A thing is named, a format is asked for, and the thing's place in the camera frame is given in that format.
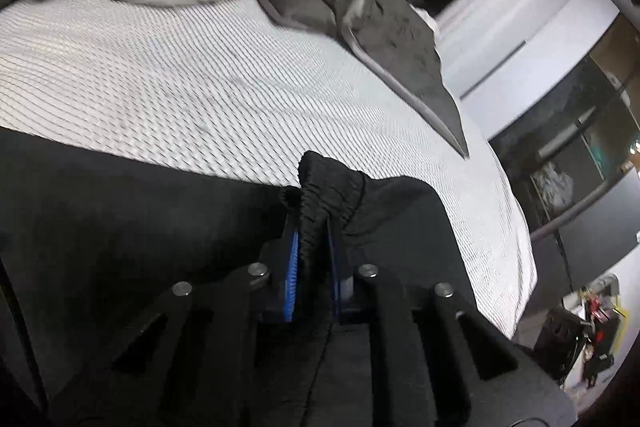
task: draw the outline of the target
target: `bed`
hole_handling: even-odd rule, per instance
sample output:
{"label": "bed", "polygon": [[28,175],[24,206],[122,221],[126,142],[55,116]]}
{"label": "bed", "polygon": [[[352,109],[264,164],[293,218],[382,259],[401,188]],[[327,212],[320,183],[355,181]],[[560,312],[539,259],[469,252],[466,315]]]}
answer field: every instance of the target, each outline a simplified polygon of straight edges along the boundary
{"label": "bed", "polygon": [[460,104],[468,159],[338,42],[274,25],[256,0],[20,0],[0,28],[0,126],[261,184],[297,184],[306,150],[428,182],[479,310],[513,334],[536,283],[529,232]]}

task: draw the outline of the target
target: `black plastic bracket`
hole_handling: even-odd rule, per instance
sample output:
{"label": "black plastic bracket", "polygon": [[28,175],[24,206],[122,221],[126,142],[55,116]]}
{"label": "black plastic bracket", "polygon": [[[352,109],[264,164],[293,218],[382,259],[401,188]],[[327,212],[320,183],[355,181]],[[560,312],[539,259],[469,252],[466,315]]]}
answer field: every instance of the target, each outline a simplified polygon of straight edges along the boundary
{"label": "black plastic bracket", "polygon": [[59,426],[237,426],[268,276],[247,267],[164,292],[53,400]]}
{"label": "black plastic bracket", "polygon": [[335,314],[369,324],[374,426],[573,425],[569,397],[454,288],[405,286],[329,234]]}

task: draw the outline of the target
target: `bedsheet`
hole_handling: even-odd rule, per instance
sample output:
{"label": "bedsheet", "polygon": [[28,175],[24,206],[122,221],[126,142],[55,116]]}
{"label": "bedsheet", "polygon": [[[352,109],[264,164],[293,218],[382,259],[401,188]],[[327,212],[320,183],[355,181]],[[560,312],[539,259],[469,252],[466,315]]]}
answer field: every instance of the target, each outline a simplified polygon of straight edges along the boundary
{"label": "bedsheet", "polygon": [[458,107],[468,159],[338,42],[275,26],[256,0],[20,0],[0,12],[0,125],[263,184],[297,184],[306,150],[421,179],[445,205],[478,309],[511,336],[536,282],[529,232]]}

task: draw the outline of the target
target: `black fabric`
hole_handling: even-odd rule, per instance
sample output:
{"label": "black fabric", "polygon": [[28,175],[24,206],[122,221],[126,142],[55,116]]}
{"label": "black fabric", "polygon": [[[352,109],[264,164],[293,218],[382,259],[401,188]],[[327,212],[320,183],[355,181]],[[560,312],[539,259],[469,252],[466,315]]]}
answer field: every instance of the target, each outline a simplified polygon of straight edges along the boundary
{"label": "black fabric", "polygon": [[327,0],[258,0],[274,22],[336,38],[335,15]]}
{"label": "black fabric", "polygon": [[277,187],[3,128],[0,157],[1,258],[49,396],[172,283],[246,264],[282,233]]}
{"label": "black fabric", "polygon": [[[1,259],[49,396],[172,283],[255,260],[282,232],[287,208],[299,213],[307,306],[296,303],[293,324],[258,332],[253,425],[370,425],[367,332],[334,326],[328,219],[350,256],[407,285],[446,280],[475,303],[442,202],[412,178],[373,180],[307,152],[302,188],[282,193],[2,128],[0,155],[0,231],[9,239]],[[4,321],[2,334],[13,327]]]}
{"label": "black fabric", "polygon": [[1,262],[6,243],[6,237],[0,235],[0,355],[10,354],[4,357],[7,370],[17,378],[22,391],[33,403],[45,409],[48,405],[47,393],[31,346],[29,329],[9,274]]}
{"label": "black fabric", "polygon": [[449,217],[433,187],[407,176],[374,180],[314,152],[303,155],[298,172],[300,258],[306,270],[318,259],[332,217],[352,257],[385,267],[405,285],[430,288],[447,281],[475,305]]}
{"label": "black fabric", "polygon": [[411,5],[405,0],[370,0],[351,31],[370,60],[393,77],[387,85],[468,157],[456,102],[442,83],[433,31]]}
{"label": "black fabric", "polygon": [[0,360],[0,419],[9,427],[54,427]]}
{"label": "black fabric", "polygon": [[[374,180],[315,152],[303,155],[298,174],[302,188],[288,188],[286,199],[299,208],[303,280],[323,268],[331,218],[352,259],[384,267],[405,285],[449,282],[476,305],[433,187],[405,176]],[[371,425],[369,332],[332,326],[330,293],[322,288],[312,298],[316,318],[282,328],[274,343],[277,355],[270,351],[268,369],[260,367],[260,427]]]}

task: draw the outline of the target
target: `metal screw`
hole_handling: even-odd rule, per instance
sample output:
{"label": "metal screw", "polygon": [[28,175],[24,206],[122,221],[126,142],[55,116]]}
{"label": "metal screw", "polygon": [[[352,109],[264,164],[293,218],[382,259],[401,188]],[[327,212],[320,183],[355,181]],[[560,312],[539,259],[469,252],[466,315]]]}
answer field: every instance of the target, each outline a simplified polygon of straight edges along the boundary
{"label": "metal screw", "polygon": [[171,288],[171,291],[174,292],[174,295],[178,297],[185,297],[189,295],[191,293],[191,290],[193,290],[193,286],[191,286],[191,283],[187,281],[177,282]]}
{"label": "metal screw", "polygon": [[358,273],[361,277],[369,279],[378,275],[378,267],[375,264],[362,264],[358,267]]}
{"label": "metal screw", "polygon": [[269,269],[266,264],[263,263],[251,263],[249,268],[247,269],[249,275],[254,277],[262,277],[263,275],[267,275]]}
{"label": "metal screw", "polygon": [[435,286],[436,295],[439,297],[450,297],[453,295],[453,288],[448,282],[439,282]]}

